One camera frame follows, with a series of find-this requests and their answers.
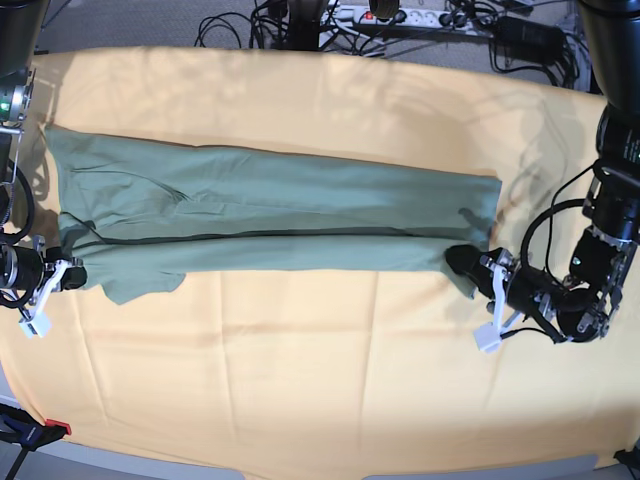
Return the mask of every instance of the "gray floor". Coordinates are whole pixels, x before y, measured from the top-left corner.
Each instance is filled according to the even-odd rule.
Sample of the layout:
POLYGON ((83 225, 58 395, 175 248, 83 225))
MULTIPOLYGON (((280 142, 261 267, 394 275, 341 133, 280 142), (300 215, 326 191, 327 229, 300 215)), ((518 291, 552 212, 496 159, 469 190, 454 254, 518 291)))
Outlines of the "gray floor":
MULTIPOLYGON (((346 4, 366 5, 368 0, 343 0, 346 4)), ((52 0, 50 12, 63 0, 52 0)), ((85 48, 133 45, 192 46, 202 18, 228 11, 249 14, 254 0, 73 0, 69 7, 42 33, 39 47, 51 52, 85 48)), ((442 8, 444 0, 401 0, 404 7, 442 8)), ((572 13, 574 3, 556 3, 537 7, 530 19, 555 25, 572 13)), ((249 27, 232 20, 246 46, 249 27)), ((207 46, 237 48, 232 35, 216 29, 207 37, 207 46)), ((406 41, 389 49, 394 54, 424 46, 395 60, 491 72, 486 43, 469 41, 406 41)), ((519 72, 517 78, 548 83, 538 72, 519 72)))

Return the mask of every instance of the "black cable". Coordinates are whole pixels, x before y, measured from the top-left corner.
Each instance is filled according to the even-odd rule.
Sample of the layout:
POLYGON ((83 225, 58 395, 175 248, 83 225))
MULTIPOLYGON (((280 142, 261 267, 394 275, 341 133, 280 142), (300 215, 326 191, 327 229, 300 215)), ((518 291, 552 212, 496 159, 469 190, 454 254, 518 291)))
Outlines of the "black cable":
MULTIPOLYGON (((8 302, 12 302, 15 299, 13 297, 11 297, 7 292, 5 292, 4 290, 0 290, 0 297, 4 298, 5 300, 7 300, 8 302)), ((28 312, 27 310, 24 308, 25 305, 23 305, 22 307, 18 307, 18 310, 20 310, 20 313, 22 314, 23 317, 27 317, 28 316, 28 312)))
POLYGON ((24 294, 16 300, 7 300, 4 295, 0 295, 0 306, 15 310, 22 309, 27 305, 27 303, 29 303, 29 300, 31 300, 33 294, 36 292, 37 285, 32 278, 27 278, 29 278, 29 286, 27 287, 27 290, 24 292, 24 294))
POLYGON ((44 30, 45 28, 47 28, 49 25, 51 25, 51 23, 53 23, 53 21, 58 18, 58 15, 60 15, 62 13, 62 11, 67 8, 69 6, 69 4, 72 2, 73 0, 67 0, 66 2, 64 2, 62 4, 62 6, 60 8, 58 8, 58 10, 56 10, 53 15, 51 15, 51 17, 49 17, 49 20, 47 20, 46 22, 42 23, 42 28, 41 30, 44 30))
POLYGON ((249 22, 249 24, 251 24, 251 20, 249 19, 249 17, 247 17, 246 15, 243 15, 241 13, 237 13, 237 12, 226 12, 226 13, 221 13, 220 15, 214 15, 211 17, 206 17, 204 18, 201 22, 200 22, 200 26, 198 27, 198 37, 196 38, 193 46, 197 47, 198 45, 201 47, 205 47, 206 45, 204 44, 204 35, 206 34, 206 30, 207 28, 209 28, 209 26, 211 26, 213 24, 213 22, 215 22, 216 20, 220 20, 223 23, 225 23, 229 28, 232 29, 236 40, 238 41, 238 43, 240 44, 240 48, 242 48, 242 41, 240 40, 240 35, 238 35, 237 30, 233 27, 233 25, 231 25, 231 23, 229 23, 228 21, 224 20, 224 17, 238 17, 241 18, 247 22, 249 22))
POLYGON ((240 35, 238 34, 238 31, 227 20, 225 20, 224 18, 218 18, 218 17, 209 18, 207 24, 204 26, 201 24, 201 27, 198 33, 198 38, 194 42, 193 46, 194 47, 200 46, 203 48, 206 47, 204 43, 204 37, 207 35, 207 33, 209 33, 210 30, 213 30, 214 28, 218 28, 218 27, 222 27, 225 30, 229 30, 236 37, 236 41, 238 42, 238 48, 242 48, 242 40, 240 39, 240 35), (222 22, 223 24, 215 25, 215 22, 222 22))
MULTIPOLYGON (((362 19, 365 17, 366 14, 367 13, 365 12, 362 15, 360 15, 360 18, 358 19, 358 24, 360 24, 360 22, 362 22, 362 19)), ((360 39, 360 35, 361 35, 361 33, 358 32, 358 34, 355 35, 355 38, 353 39, 353 42, 349 40, 349 43, 351 43, 351 55, 355 55, 356 51, 358 50, 358 40, 360 39)))
POLYGON ((496 15, 496 14, 498 14, 498 13, 499 13, 499 12, 498 12, 498 9, 497 9, 495 6, 491 5, 490 3, 483 2, 483 1, 481 1, 481 0, 480 0, 480 1, 475 2, 475 3, 474 3, 474 6, 476 7, 476 10, 477 10, 477 6, 478 6, 478 5, 485 7, 485 9, 486 9, 486 10, 490 10, 490 13, 491 13, 492 15, 496 15))
MULTIPOLYGON (((478 17, 476 17, 476 20, 484 20, 484 19, 496 18, 496 17, 498 17, 500 15, 504 15, 504 14, 507 14, 507 13, 510 13, 510 12, 517 12, 518 10, 527 10, 527 9, 530 9, 531 7, 534 7, 534 8, 535 7, 542 7, 544 5, 552 5, 552 4, 555 4, 555 3, 566 3, 566 2, 569 2, 569 1, 571 1, 571 0, 546 0, 544 2, 536 3, 534 5, 520 5, 520 6, 516 6, 516 7, 505 8, 503 10, 500 10, 497 13, 489 13, 489 14, 486 14, 486 15, 478 16, 478 17)), ((437 28, 437 29, 431 30, 429 32, 421 32, 421 33, 417 33, 417 34, 414 34, 414 35, 409 35, 408 37, 388 42, 386 46, 390 47, 391 45, 395 45, 396 43, 404 42, 404 41, 407 41, 407 40, 418 40, 420 38, 424 38, 425 36, 431 35, 433 33, 438 33, 438 32, 442 32, 442 31, 445 31, 445 30, 453 30, 454 28, 455 27, 452 24, 452 25, 448 25, 446 27, 441 27, 441 28, 437 28)), ((415 52, 417 50, 422 50, 423 48, 427 48, 428 46, 429 46, 429 44, 427 44, 427 45, 418 45, 417 47, 408 48, 406 50, 403 50, 402 52, 394 53, 393 55, 388 55, 387 59, 395 58, 395 57, 398 57, 400 55, 405 55, 407 53, 415 52)))
POLYGON ((18 452, 18 456, 16 457, 15 461, 13 462, 13 465, 11 465, 11 470, 9 470, 9 473, 7 473, 7 476, 4 477, 5 480, 15 480, 16 475, 18 474, 18 471, 20 470, 20 467, 24 463, 24 460, 25 460, 25 458, 27 458, 28 454, 29 454, 29 450, 27 450, 26 448, 22 447, 20 452, 18 452))
POLYGON ((258 48, 265 48, 263 25, 263 20, 265 17, 259 15, 259 12, 271 6, 284 3, 285 1, 286 0, 267 0, 263 4, 258 5, 256 8, 254 8, 254 10, 251 12, 251 15, 249 16, 249 18, 251 19, 251 37, 249 38, 249 48, 253 48, 254 41, 257 42, 258 48))
POLYGON ((364 47, 366 47, 368 44, 370 44, 371 42, 373 42, 374 39, 378 38, 380 35, 382 35, 387 29, 391 28, 393 25, 395 25, 396 23, 398 23, 398 19, 397 18, 393 18, 391 19, 391 21, 389 23, 387 23, 386 25, 383 25, 381 29, 379 29, 376 33, 374 33, 373 35, 371 35, 361 46, 360 46, 360 50, 358 51, 358 55, 362 56, 364 54, 364 47))
POLYGON ((284 41, 287 38, 288 31, 285 32, 283 27, 288 27, 289 26, 288 23, 282 22, 282 20, 281 20, 280 24, 278 24, 278 22, 273 21, 270 17, 267 17, 267 16, 259 17, 259 21, 260 21, 260 24, 262 25, 262 35, 264 35, 264 33, 266 32, 266 33, 269 34, 269 36, 271 37, 271 39, 273 41, 276 41, 276 40, 278 41, 278 45, 279 46, 284 44, 284 41), (267 28, 267 27, 264 26, 265 23, 267 25, 272 25, 272 26, 276 27, 278 29, 278 31, 276 33, 273 33, 270 28, 267 28))
POLYGON ((565 200, 564 202, 560 202, 559 204, 554 205, 553 209, 549 208, 545 210, 540 215, 538 215, 533 222, 531 222, 531 225, 529 225, 529 228, 527 228, 527 231, 522 238, 522 244, 520 245, 520 263, 523 270, 531 272, 531 270, 533 269, 533 267, 529 263, 529 246, 531 245, 531 239, 533 238, 533 235, 540 227, 540 225, 546 222, 553 215, 556 215, 570 208, 582 207, 583 204, 583 199, 576 198, 573 200, 565 200))
POLYGON ((551 70, 549 70, 544 65, 535 65, 535 66, 524 65, 521 67, 514 67, 514 68, 500 67, 498 65, 498 47, 496 43, 493 41, 491 42, 491 45, 490 45, 489 59, 491 61, 491 67, 493 68, 494 71, 498 73, 509 74, 509 73, 521 72, 525 70, 541 72, 547 76, 547 78, 549 79, 549 83, 551 83, 551 85, 553 85, 554 87, 557 87, 560 84, 560 82, 558 81, 556 76, 553 74, 553 72, 551 72, 551 70))
POLYGON ((33 228, 33 221, 34 221, 35 212, 36 212, 36 204, 35 204, 35 200, 33 199, 33 192, 31 191, 31 186, 29 185, 29 181, 27 180, 27 177, 24 176, 24 174, 22 173, 22 170, 16 167, 11 160, 9 160, 9 166, 11 168, 16 169, 16 178, 18 179, 18 181, 20 182, 20 185, 22 186, 22 190, 24 192, 26 203, 27 203, 27 218, 25 220, 24 227, 22 227, 20 231, 17 233, 0 232, 0 242, 6 243, 9 245, 15 245, 24 237, 26 237, 31 231, 31 229, 33 228))
POLYGON ((553 274, 553 272, 551 271, 551 268, 549 266, 549 257, 551 256, 551 244, 553 243, 553 216, 559 211, 557 210, 556 207, 556 201, 558 200, 558 196, 567 188, 569 187, 572 183, 578 181, 580 178, 582 178, 587 172, 589 172, 590 170, 593 169, 593 165, 590 165, 588 168, 585 168, 583 171, 581 171, 579 174, 577 174, 575 177, 573 177, 571 180, 569 180, 567 183, 565 183, 564 185, 562 185, 557 191, 556 193, 553 195, 552 199, 551 199, 551 208, 548 210, 550 211, 550 215, 549 215, 549 236, 547 238, 547 252, 545 254, 545 259, 544 259, 544 266, 545 269, 547 270, 547 273, 551 276, 551 278, 558 284, 558 285, 562 285, 562 282, 560 282, 560 280, 558 280, 555 275, 553 274))
POLYGON ((333 4, 333 7, 329 11, 329 15, 327 16, 327 21, 325 22, 325 26, 331 25, 331 20, 333 20, 333 15, 336 13, 336 8, 338 7, 338 0, 333 4))
POLYGON ((573 88, 578 78, 580 78, 580 67, 578 65, 578 59, 568 41, 567 34, 565 34, 565 40, 562 46, 561 59, 556 63, 559 65, 558 70, 563 73, 562 86, 564 88, 573 88))
POLYGON ((333 49, 333 50, 328 50, 328 52, 349 52, 350 53, 351 51, 353 51, 355 49, 355 46, 354 46, 355 38, 354 39, 349 38, 349 34, 347 34, 346 32, 340 32, 338 34, 338 38, 340 38, 340 37, 344 38, 347 42, 349 42, 349 47, 344 47, 344 46, 340 45, 337 42, 338 39, 336 39, 336 40, 334 40, 333 43, 335 45, 337 45, 338 48, 337 49, 333 49))
POLYGON ((562 335, 556 327, 554 327, 549 320, 547 320, 542 312, 539 310, 540 306, 531 299, 531 305, 528 308, 528 314, 538 324, 538 326, 544 331, 545 334, 551 339, 553 343, 564 343, 567 338, 562 335))
POLYGON ((510 330, 508 332, 505 332, 502 335, 500 335, 500 338, 503 340, 506 340, 507 338, 511 338, 520 332, 537 332, 537 333, 541 333, 545 337, 549 336, 547 335, 547 332, 545 332, 544 330, 540 330, 539 328, 524 327, 524 328, 518 328, 517 330, 510 330))
POLYGON ((585 50, 585 52, 589 51, 589 47, 587 46, 586 43, 584 43, 582 41, 582 39, 580 38, 579 35, 576 35, 575 33, 567 33, 567 35, 569 35, 571 38, 573 38, 575 40, 575 42, 585 50))
POLYGON ((284 35, 282 35, 282 17, 278 15, 278 48, 284 48, 284 35))
POLYGON ((327 48, 329 48, 331 45, 333 45, 333 43, 338 39, 338 37, 340 36, 340 30, 338 30, 337 32, 333 33, 331 35, 331 37, 329 38, 329 40, 327 40, 326 42, 324 42, 322 45, 320 45, 320 48, 318 49, 318 51, 320 52, 324 52, 327 48))

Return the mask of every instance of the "olive green fabric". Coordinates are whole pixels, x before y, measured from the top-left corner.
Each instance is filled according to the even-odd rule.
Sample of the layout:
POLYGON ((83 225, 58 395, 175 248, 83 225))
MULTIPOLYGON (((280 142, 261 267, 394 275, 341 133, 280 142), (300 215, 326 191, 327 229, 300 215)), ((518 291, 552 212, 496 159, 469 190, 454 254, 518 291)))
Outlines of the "olive green fabric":
POLYGON ((50 127, 62 245, 116 303, 218 270, 442 271, 487 247, 495 178, 50 127))

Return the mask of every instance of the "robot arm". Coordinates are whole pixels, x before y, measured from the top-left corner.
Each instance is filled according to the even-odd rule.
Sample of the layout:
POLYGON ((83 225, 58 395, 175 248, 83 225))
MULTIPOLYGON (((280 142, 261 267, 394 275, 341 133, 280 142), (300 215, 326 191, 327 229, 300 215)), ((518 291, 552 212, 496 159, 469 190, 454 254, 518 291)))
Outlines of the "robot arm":
POLYGON ((0 0, 0 306, 19 310, 28 337, 50 328, 44 303, 56 290, 79 288, 86 282, 81 263, 62 249, 44 250, 33 236, 33 248, 18 246, 33 226, 35 203, 18 165, 22 122, 31 100, 34 74, 29 66, 48 0, 0 0), (12 161, 12 146, 16 150, 12 161), (27 221, 18 233, 5 233, 13 206, 15 183, 26 195, 27 221))
MULTIPOLYGON (((599 159, 589 169, 594 179, 587 198, 552 205, 534 220, 518 256, 501 248, 480 252, 469 245, 446 254, 456 273, 471 279, 492 302, 505 298, 554 343, 588 342, 607 334, 622 301, 640 227, 640 1, 578 4, 595 76, 608 100, 596 139, 599 159), (542 223, 568 208, 582 208, 592 224, 578 242, 569 275, 559 281, 548 266, 543 270, 530 265, 529 242, 542 223), (494 281, 496 275, 503 280, 494 281), (559 328, 552 323, 554 317, 559 328)), ((495 318, 479 329, 478 346, 486 351, 497 348, 516 333, 505 327, 495 318)))

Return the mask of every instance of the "yellow tablecloth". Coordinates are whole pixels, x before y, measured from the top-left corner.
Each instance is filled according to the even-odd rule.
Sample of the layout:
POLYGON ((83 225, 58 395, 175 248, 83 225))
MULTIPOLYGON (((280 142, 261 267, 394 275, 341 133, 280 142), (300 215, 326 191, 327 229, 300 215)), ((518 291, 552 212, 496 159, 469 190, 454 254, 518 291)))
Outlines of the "yellow tablecloth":
MULTIPOLYGON (((36 230, 49 235, 59 204, 45 122, 494 174, 504 187, 493 244, 514 248, 551 193, 594 160, 604 106, 496 76, 332 55, 110 49, 37 67, 22 165, 36 230)), ((586 221, 575 211, 556 225, 560 271, 586 221)), ((18 400, 69 422, 70 441, 272 480, 607 459, 640 435, 638 288, 635 266, 603 341, 522 334, 485 355, 472 336, 489 320, 485 302, 438 273, 194 274, 123 307, 100 289, 54 295, 44 339, 27 340, 2 311, 0 359, 18 400)))

